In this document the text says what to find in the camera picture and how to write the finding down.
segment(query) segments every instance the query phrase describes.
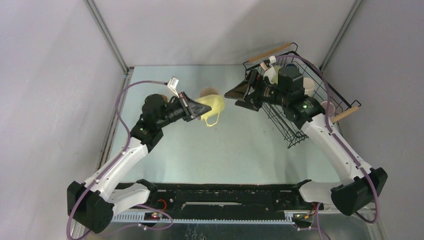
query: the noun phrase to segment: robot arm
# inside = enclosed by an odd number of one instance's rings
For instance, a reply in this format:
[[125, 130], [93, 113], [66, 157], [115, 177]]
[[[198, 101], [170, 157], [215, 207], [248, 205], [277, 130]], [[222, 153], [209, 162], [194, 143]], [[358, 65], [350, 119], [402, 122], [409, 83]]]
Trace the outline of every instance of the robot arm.
[[130, 132], [126, 149], [108, 160], [84, 183], [74, 181], [67, 189], [68, 215], [83, 192], [89, 191], [77, 206], [73, 219], [94, 233], [102, 232], [112, 217], [138, 204], [145, 203], [150, 194], [149, 186], [135, 183], [125, 189], [115, 189], [120, 180], [163, 137], [162, 128], [179, 119], [189, 122], [211, 110], [211, 107], [190, 99], [184, 92], [167, 102], [162, 95], [149, 95], [142, 107], [142, 114]]
[[[269, 72], [270, 61], [260, 65]], [[261, 75], [251, 70], [240, 84], [224, 96], [236, 99], [236, 106], [258, 111], [264, 103], [279, 105], [285, 117], [317, 144], [337, 172], [340, 182], [318, 183], [305, 180], [295, 187], [306, 202], [332, 204], [345, 215], [352, 215], [373, 200], [371, 188], [361, 168], [371, 178], [379, 195], [387, 180], [382, 169], [373, 169], [346, 142], [334, 128], [329, 131], [325, 123], [325, 109], [313, 97], [305, 95], [303, 75], [295, 67], [282, 67], [278, 83], [269, 81], [273, 75]]]

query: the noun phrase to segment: black wire basket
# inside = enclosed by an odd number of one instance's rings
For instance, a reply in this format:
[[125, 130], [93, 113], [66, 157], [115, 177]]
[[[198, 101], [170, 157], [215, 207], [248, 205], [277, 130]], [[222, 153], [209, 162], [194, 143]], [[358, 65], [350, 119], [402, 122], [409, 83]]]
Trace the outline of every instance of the black wire basket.
[[[296, 55], [298, 45], [293, 42], [291, 44], [294, 47], [294, 50], [280, 54], [281, 55]], [[248, 62], [244, 62], [245, 75], [247, 76], [249, 71], [252, 69], [256, 69], [260, 74], [264, 74], [264, 70], [260, 66], [260, 64], [256, 64], [254, 66], [246, 66]], [[294, 57], [285, 57], [278, 58], [276, 62], [273, 64], [274, 66], [285, 66], [286, 64], [295, 64], [299, 72], [303, 74], [304, 77], [310, 78], [315, 81], [315, 89], [313, 91], [312, 97], [318, 100], [320, 103], [323, 101], [327, 101], [327, 91], [325, 89], [324, 82], [319, 77], [318, 73], [306, 62], [303, 62], [300, 59]], [[361, 103], [358, 100], [354, 100], [352, 103], [349, 103], [338, 91], [334, 89], [334, 87], [328, 83], [328, 86], [331, 91], [331, 103], [335, 107], [335, 115], [341, 114], [347, 109], [351, 108], [353, 105], [361, 106]], [[268, 118], [272, 120], [277, 129], [281, 132], [284, 137], [284, 140], [287, 141], [287, 148], [291, 148], [292, 146], [304, 141], [308, 138], [308, 136], [298, 129], [293, 122], [289, 121], [284, 115], [283, 108], [280, 105], [274, 105], [269, 103], [264, 103], [262, 105], [263, 110], [268, 115]]]

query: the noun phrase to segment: wooden handle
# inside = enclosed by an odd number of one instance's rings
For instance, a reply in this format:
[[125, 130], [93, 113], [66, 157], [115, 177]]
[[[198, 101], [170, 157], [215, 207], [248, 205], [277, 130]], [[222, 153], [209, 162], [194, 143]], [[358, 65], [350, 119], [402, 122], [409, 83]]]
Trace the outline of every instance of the wooden handle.
[[354, 106], [354, 107], [349, 108], [348, 110], [346, 110], [346, 111], [340, 113], [339, 115], [333, 117], [331, 119], [331, 123], [333, 124], [337, 121], [340, 121], [341, 119], [343, 119], [343, 118], [351, 115], [352, 113], [356, 112], [358, 109], [359, 109], [359, 106]]
[[249, 59], [249, 60], [248, 60], [248, 62], [249, 62], [249, 63], [251, 63], [251, 62], [254, 62], [254, 61], [259, 60], [259, 59], [261, 59], [261, 58], [265, 58], [266, 56], [269, 56], [269, 55], [271, 55], [271, 54], [273, 54], [273, 53], [276, 53], [276, 52], [278, 52], [278, 51], [281, 51], [281, 50], [283, 50], [283, 49], [286, 49], [286, 48], [290, 47], [291, 45], [292, 45], [292, 43], [291, 43], [291, 42], [286, 43], [286, 44], [281, 45], [281, 46], [279, 46], [279, 47], [277, 47], [277, 48], [274, 48], [274, 49], [272, 49], [272, 50], [270, 50], [270, 51], [264, 52], [264, 53], [262, 53], [261, 55], [258, 55], [258, 56], [255, 56], [255, 57], [252, 57], [251, 59]]

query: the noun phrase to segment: yellow mug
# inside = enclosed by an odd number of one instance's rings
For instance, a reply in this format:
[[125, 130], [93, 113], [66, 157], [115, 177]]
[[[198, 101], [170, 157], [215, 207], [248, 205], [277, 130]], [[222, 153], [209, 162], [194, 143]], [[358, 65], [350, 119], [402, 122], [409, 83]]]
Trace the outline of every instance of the yellow mug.
[[[204, 120], [204, 122], [206, 123], [206, 126], [208, 127], [212, 127], [215, 124], [217, 124], [218, 119], [220, 118], [220, 113], [222, 110], [224, 110], [224, 107], [225, 107], [224, 97], [217, 94], [210, 94], [207, 96], [200, 97], [196, 99], [195, 101], [204, 105], [208, 105], [209, 107], [212, 108], [212, 110], [200, 116], [200, 120]], [[213, 117], [217, 114], [218, 116], [216, 117], [216, 121], [212, 124], [209, 124], [208, 118]]]

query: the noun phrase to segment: white panel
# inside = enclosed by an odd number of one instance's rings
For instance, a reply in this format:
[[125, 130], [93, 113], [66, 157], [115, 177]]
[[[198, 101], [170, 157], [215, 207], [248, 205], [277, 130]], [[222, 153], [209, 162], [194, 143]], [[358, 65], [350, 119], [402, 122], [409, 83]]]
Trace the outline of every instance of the white panel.
[[241, 64], [286, 42], [324, 59], [354, 0], [97, 0], [129, 66]]
[[424, 1], [366, 1], [327, 68], [362, 107], [342, 120], [351, 146], [388, 179], [380, 196], [389, 239], [423, 239]]
[[83, 1], [2, 1], [0, 239], [64, 240], [123, 74]]

